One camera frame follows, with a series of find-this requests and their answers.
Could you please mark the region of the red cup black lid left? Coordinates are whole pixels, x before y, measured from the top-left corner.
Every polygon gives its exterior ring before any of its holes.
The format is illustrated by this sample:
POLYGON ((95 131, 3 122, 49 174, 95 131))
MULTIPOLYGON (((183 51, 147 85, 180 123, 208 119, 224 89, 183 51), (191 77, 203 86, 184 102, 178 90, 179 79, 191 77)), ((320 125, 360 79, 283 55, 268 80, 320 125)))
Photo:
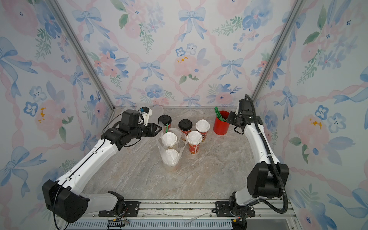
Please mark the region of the red cup black lid left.
POLYGON ((165 125, 165 127, 167 127, 168 129, 171 128, 171 123, 172 123, 172 118, 169 115, 161 115, 158 118, 158 123, 162 123, 163 125, 165 125))

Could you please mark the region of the red cup black lid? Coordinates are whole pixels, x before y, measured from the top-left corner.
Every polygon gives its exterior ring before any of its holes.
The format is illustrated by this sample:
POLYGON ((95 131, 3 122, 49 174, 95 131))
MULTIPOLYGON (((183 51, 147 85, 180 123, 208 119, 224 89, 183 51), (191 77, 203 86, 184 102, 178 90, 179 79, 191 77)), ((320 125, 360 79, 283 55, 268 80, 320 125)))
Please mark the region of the red cup black lid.
POLYGON ((162 123, 163 125, 165 125, 165 127, 167 127, 168 129, 171 128, 171 123, 172 123, 172 118, 169 115, 161 115, 158 118, 158 123, 162 123))
POLYGON ((187 136, 191 132, 193 123, 189 119, 182 119, 179 121, 178 127, 187 136))

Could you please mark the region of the red cup white lid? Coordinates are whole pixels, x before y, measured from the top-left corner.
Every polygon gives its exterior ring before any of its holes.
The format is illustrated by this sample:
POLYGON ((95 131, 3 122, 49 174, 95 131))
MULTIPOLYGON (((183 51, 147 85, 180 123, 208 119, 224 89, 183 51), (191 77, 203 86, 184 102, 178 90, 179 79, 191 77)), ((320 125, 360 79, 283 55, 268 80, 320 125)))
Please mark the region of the red cup white lid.
POLYGON ((187 135, 187 141, 189 144, 189 151, 192 155, 195 155, 199 151, 199 145, 202 142, 202 134, 198 131, 191 131, 187 135))

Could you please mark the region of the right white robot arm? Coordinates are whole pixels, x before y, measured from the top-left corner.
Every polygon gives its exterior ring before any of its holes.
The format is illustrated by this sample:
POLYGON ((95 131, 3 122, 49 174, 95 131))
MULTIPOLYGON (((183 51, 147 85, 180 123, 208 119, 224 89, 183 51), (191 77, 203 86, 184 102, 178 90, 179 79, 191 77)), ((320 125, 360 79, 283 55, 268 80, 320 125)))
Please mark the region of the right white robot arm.
POLYGON ((232 215, 242 217, 255 205, 263 203, 278 214, 288 210, 286 183, 289 168, 275 156, 266 138, 263 122, 255 111, 249 95, 239 101, 236 111, 230 112, 227 122, 238 134, 246 136, 254 155, 255 165, 247 176, 246 186, 229 198, 232 215))

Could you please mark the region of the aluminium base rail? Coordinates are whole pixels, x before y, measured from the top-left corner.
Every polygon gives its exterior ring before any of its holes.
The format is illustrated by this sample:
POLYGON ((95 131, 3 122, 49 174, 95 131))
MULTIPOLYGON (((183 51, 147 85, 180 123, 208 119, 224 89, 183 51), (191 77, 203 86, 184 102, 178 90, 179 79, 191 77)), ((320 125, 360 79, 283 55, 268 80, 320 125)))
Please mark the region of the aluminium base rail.
POLYGON ((265 204, 234 215, 226 200, 127 200, 121 216, 110 212, 85 214, 74 223, 54 219, 61 230, 300 230, 292 205, 277 214, 265 204))

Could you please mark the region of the clear plastic carrier bag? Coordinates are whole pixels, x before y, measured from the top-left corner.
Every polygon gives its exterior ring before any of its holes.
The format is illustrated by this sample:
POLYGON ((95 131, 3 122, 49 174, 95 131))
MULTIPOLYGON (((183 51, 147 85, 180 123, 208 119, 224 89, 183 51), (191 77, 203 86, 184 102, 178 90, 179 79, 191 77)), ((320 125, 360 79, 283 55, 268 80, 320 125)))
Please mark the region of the clear plastic carrier bag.
POLYGON ((184 149, 187 145, 186 135, 178 128, 169 129, 161 126, 157 147, 165 169, 174 172, 179 167, 184 149))

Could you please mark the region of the white lid cup back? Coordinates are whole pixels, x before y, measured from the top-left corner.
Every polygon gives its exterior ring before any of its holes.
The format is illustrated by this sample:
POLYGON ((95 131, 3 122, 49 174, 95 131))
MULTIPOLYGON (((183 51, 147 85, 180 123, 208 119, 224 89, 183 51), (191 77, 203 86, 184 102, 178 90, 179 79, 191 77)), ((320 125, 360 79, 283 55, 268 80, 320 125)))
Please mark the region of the white lid cup back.
POLYGON ((208 131, 210 130, 210 123, 207 120, 202 119, 197 121, 195 125, 196 130, 202 135, 202 142, 204 142, 208 131))

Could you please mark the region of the red cup black lid right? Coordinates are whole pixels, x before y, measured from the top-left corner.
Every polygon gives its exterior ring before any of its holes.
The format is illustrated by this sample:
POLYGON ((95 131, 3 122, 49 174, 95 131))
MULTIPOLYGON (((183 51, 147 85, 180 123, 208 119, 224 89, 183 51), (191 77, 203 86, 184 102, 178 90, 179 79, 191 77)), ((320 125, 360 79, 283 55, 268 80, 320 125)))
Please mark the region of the red cup black lid right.
POLYGON ((193 123, 189 119, 182 119, 179 121, 178 127, 187 136, 191 132, 193 123))

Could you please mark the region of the red straw holder cup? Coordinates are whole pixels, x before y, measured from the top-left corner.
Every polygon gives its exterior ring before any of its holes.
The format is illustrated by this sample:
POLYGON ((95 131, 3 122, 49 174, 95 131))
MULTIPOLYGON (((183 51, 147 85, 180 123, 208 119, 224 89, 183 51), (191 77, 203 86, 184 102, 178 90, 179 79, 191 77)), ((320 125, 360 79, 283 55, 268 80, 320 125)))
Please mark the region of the red straw holder cup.
MULTIPOLYGON (((229 112, 227 111, 220 111, 219 112, 222 116, 222 118, 224 118, 225 120, 228 118, 229 116, 229 112)), ((217 134, 217 135, 225 135, 228 132, 230 124, 227 123, 227 121, 222 121, 220 120, 218 117, 216 117, 215 123, 214 123, 214 127, 213 127, 213 131, 217 134)))

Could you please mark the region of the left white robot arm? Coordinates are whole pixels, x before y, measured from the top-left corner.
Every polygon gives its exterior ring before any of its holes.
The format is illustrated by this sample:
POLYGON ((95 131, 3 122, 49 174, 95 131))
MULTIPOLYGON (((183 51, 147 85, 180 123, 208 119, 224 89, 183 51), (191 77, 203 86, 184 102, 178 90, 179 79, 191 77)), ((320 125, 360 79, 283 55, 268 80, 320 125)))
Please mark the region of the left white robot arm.
POLYGON ((74 223, 83 215, 107 211, 122 215, 126 210, 122 195, 109 191, 105 194, 85 194, 83 190, 90 179, 113 155, 122 148, 132 147, 131 141, 156 137, 162 128, 150 123, 152 110, 142 107, 128 109, 121 120, 108 124, 101 139, 72 169, 56 181, 47 180, 42 186, 46 208, 67 223, 74 223))

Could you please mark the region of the green wrapped straws bundle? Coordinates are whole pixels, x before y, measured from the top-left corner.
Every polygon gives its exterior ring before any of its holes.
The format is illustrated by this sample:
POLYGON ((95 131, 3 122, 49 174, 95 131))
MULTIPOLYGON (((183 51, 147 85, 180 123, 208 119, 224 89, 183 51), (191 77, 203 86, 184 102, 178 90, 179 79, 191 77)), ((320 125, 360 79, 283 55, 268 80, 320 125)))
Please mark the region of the green wrapped straws bundle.
POLYGON ((217 119, 221 122, 227 122, 227 118, 228 118, 228 113, 227 111, 219 111, 218 107, 215 107, 215 114, 217 116, 217 119))

